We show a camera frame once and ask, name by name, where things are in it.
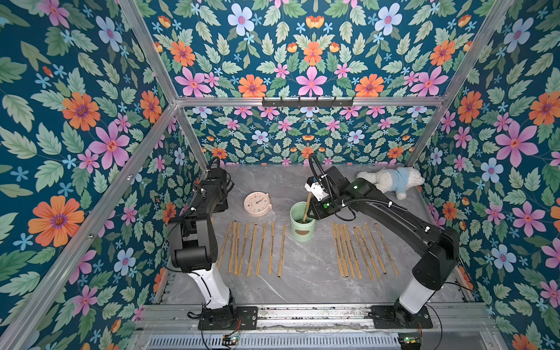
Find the tan paper straw thirteenth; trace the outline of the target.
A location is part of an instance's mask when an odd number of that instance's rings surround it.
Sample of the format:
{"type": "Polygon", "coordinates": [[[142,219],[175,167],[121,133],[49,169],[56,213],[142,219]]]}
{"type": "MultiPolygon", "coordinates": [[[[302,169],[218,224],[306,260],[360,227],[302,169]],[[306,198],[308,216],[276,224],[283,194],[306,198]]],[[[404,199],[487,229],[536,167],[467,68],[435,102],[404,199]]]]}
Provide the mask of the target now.
{"type": "Polygon", "coordinates": [[[366,257],[366,253],[365,253],[365,250],[364,250],[365,247],[363,245],[363,240],[362,240],[361,235],[359,233],[358,227],[353,227],[353,231],[354,231],[355,236],[357,237],[358,246],[359,246],[360,253],[362,255],[362,258],[363,258],[363,261],[364,261],[364,264],[365,264],[365,267],[366,267],[366,270],[367,270],[367,274],[369,275],[370,280],[373,281],[374,276],[372,274],[372,271],[370,269],[370,265],[368,263],[368,259],[366,257]]]}

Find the tan paper straw fifteenth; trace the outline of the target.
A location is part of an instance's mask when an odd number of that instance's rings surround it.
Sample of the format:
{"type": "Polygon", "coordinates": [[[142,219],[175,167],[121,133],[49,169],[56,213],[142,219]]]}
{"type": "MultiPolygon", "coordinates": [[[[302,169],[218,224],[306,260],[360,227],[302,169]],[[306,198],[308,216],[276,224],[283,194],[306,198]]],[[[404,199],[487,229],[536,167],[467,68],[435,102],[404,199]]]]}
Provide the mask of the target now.
{"type": "Polygon", "coordinates": [[[377,263],[379,264],[379,267],[380,267],[380,269],[381,269],[381,272],[382,272],[383,275],[386,275],[386,268],[385,268],[385,266],[384,266],[384,262],[383,262],[383,260],[382,260],[382,258],[381,258],[381,254],[380,254],[380,252],[379,252],[377,243],[376,243],[376,241],[375,241],[375,239],[374,239],[374,237],[373,237],[373,233],[372,233],[372,231],[371,231],[370,226],[369,226],[368,223],[365,224],[365,229],[367,230],[367,233],[368,233],[368,235],[370,236],[370,240],[371,240],[371,242],[372,242],[373,249],[374,249],[374,252],[375,252],[375,255],[376,255],[377,263]]]}

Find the tan paper straw eleventh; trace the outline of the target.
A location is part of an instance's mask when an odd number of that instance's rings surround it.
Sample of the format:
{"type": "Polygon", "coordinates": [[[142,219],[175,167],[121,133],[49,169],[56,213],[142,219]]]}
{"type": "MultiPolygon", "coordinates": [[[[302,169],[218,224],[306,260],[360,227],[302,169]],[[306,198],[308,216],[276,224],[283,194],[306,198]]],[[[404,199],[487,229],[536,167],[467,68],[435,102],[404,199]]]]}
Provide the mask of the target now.
{"type": "Polygon", "coordinates": [[[356,275],[355,275],[355,272],[354,272],[354,264],[353,264],[353,261],[352,261],[351,252],[350,252],[350,249],[349,249],[348,236],[347,236],[346,233],[347,233],[346,227],[344,225],[341,226],[342,240],[344,242],[344,249],[345,249],[346,257],[347,257],[346,258],[347,266],[348,266],[348,269],[349,269],[349,272],[350,272],[350,276],[352,278],[355,278],[356,275]]]}

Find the tan paper straw sixteenth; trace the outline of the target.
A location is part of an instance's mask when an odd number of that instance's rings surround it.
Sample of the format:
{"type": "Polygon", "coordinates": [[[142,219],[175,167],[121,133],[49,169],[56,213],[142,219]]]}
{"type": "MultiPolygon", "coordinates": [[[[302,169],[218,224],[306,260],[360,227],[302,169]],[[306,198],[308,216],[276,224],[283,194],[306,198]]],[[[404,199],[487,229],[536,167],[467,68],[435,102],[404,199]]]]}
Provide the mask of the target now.
{"type": "Polygon", "coordinates": [[[375,223],[375,227],[376,227],[376,231],[377,231],[377,233],[378,233],[378,235],[379,235],[379,238],[380,238],[380,240],[381,240],[381,242],[382,242],[382,246],[383,246],[383,249],[384,249],[384,251],[385,251],[385,254],[386,254],[386,256],[387,256],[387,258],[388,258],[388,260],[389,260],[389,263],[390,263],[390,265],[391,265],[391,267],[392,267],[392,270],[394,271],[395,276],[399,276],[399,272],[398,272],[397,267],[396,267],[396,265],[395,265],[395,261],[393,260],[393,257],[392,257],[392,255],[391,255],[391,253],[390,253],[390,251],[389,251],[389,247],[387,246],[386,241],[385,241],[385,239],[384,239],[384,237],[383,237],[383,235],[382,235],[382,232],[381,232],[381,230],[380,230],[380,228],[379,228],[379,224],[378,224],[378,223],[375,223]]]}

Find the tan paper straw fourteenth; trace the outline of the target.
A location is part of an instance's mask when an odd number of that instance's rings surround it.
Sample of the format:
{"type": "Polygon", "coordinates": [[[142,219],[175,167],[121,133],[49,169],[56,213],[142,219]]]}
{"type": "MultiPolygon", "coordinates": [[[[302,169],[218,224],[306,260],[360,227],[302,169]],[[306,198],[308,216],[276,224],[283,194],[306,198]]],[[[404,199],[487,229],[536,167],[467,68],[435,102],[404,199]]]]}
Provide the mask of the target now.
{"type": "Polygon", "coordinates": [[[370,249],[370,246],[369,246],[369,244],[368,244],[368,242],[367,242],[367,239],[366,239],[366,237],[365,237],[365,235],[364,235],[364,233],[363,233],[362,226],[358,226],[358,231],[359,231],[360,236],[361,236],[361,238],[362,238],[362,240],[363,240],[363,242],[364,242],[364,245],[365,245],[367,254],[368,254],[369,258],[370,258],[370,262],[371,262],[371,264],[372,264],[372,266],[373,266],[373,269],[374,269],[374,271],[375,271],[375,274],[376,274],[376,276],[380,279],[380,278],[381,278],[381,274],[379,273],[379,269],[378,269],[378,266],[377,266],[377,264],[376,264],[376,261],[375,261],[375,259],[374,259],[374,257],[373,257],[373,253],[372,253],[372,251],[371,251],[371,249],[370,249]]]}

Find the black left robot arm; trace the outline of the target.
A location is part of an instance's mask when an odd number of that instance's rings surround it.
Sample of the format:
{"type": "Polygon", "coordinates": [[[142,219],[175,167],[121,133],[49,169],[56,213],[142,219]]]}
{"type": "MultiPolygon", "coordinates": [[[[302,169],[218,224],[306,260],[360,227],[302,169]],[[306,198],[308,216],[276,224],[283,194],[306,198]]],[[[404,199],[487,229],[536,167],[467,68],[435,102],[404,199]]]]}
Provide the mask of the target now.
{"type": "Polygon", "coordinates": [[[232,189],[229,173],[220,166],[220,159],[213,157],[206,179],[194,188],[190,208],[168,223],[172,266],[196,283],[209,310],[223,309],[233,302],[217,267],[219,244],[211,221],[213,214],[228,209],[232,189]]]}

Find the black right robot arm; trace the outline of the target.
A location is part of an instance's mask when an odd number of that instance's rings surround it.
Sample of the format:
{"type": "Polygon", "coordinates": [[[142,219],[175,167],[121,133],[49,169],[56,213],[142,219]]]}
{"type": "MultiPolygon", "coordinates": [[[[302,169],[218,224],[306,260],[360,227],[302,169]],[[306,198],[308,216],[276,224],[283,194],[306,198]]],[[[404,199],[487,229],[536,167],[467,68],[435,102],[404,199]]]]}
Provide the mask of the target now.
{"type": "Polygon", "coordinates": [[[395,319],[410,322],[458,265],[459,233],[418,218],[386,197],[370,180],[361,177],[350,182],[335,166],[324,170],[315,155],[309,156],[309,166],[312,176],[306,182],[306,190],[311,200],[306,213],[310,218],[323,220],[343,209],[358,211],[378,220],[420,255],[411,281],[393,308],[395,319]]]}

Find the bundle of paper straws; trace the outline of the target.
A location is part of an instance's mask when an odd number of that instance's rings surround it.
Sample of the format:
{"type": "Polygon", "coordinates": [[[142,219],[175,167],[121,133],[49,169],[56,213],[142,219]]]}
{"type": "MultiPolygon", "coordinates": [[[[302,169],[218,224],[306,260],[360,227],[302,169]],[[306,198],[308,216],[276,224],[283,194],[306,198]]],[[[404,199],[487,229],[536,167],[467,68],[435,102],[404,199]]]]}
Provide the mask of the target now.
{"type": "Polygon", "coordinates": [[[308,213],[309,213],[309,207],[310,207],[311,199],[312,199],[312,193],[309,192],[308,197],[306,199],[305,210],[303,212],[302,223],[304,223],[304,224],[307,223],[307,217],[308,217],[308,213]]]}

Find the light green metal cup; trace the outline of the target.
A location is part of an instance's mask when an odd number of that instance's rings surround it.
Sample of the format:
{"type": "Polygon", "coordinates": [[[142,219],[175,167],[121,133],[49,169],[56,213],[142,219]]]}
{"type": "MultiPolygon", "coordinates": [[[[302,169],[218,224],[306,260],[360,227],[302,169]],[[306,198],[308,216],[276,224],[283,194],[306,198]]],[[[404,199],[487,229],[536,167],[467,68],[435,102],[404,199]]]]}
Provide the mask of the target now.
{"type": "Polygon", "coordinates": [[[294,204],[290,210],[290,232],[298,242],[309,242],[314,237],[316,221],[305,217],[306,208],[306,202],[301,201],[294,204]]]}

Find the round beige kitchen timer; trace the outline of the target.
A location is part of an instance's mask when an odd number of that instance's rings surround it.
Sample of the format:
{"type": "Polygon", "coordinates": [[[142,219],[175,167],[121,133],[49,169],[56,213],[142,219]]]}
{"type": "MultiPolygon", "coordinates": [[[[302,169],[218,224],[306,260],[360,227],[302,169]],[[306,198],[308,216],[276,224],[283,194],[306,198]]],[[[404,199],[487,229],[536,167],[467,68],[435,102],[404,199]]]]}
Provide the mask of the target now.
{"type": "Polygon", "coordinates": [[[244,200],[244,210],[251,217],[262,217],[272,210],[268,193],[252,192],[244,200]]]}

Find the white plush toy blue shirt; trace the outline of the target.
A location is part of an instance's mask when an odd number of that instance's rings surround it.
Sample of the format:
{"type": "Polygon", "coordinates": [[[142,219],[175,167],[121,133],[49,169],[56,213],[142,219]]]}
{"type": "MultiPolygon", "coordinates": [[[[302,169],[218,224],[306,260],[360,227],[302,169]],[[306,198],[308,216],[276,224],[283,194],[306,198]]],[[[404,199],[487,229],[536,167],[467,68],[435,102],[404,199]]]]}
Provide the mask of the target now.
{"type": "Polygon", "coordinates": [[[357,178],[367,180],[382,193],[393,192],[399,200],[406,199],[409,189],[423,185],[425,182],[420,172],[411,167],[382,169],[377,172],[363,171],[357,174],[357,178]]]}

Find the black wall hook rail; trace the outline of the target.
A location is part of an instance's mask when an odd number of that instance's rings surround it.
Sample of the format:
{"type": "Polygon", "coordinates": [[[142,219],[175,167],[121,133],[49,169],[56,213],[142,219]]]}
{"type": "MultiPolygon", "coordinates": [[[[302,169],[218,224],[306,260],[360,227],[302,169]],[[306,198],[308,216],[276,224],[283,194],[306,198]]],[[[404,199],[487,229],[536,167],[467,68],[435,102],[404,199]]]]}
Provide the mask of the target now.
{"type": "Polygon", "coordinates": [[[318,108],[334,108],[334,107],[350,107],[354,106],[354,99],[347,98],[322,98],[322,97],[310,97],[303,98],[290,97],[290,98],[263,98],[261,100],[261,105],[263,107],[287,107],[287,108],[300,108],[300,107],[318,107],[318,108]]]}

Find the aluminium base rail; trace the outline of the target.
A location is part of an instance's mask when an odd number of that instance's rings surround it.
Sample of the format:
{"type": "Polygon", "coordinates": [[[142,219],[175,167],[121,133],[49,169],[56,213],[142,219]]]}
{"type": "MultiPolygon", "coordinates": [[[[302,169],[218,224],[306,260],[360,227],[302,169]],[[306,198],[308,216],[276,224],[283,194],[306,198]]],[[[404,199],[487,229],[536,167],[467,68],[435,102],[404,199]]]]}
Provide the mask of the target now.
{"type": "Polygon", "coordinates": [[[506,349],[481,303],[430,303],[417,326],[389,325],[380,303],[259,304],[239,330],[200,330],[194,305],[150,306],[129,349],[506,349]]]}

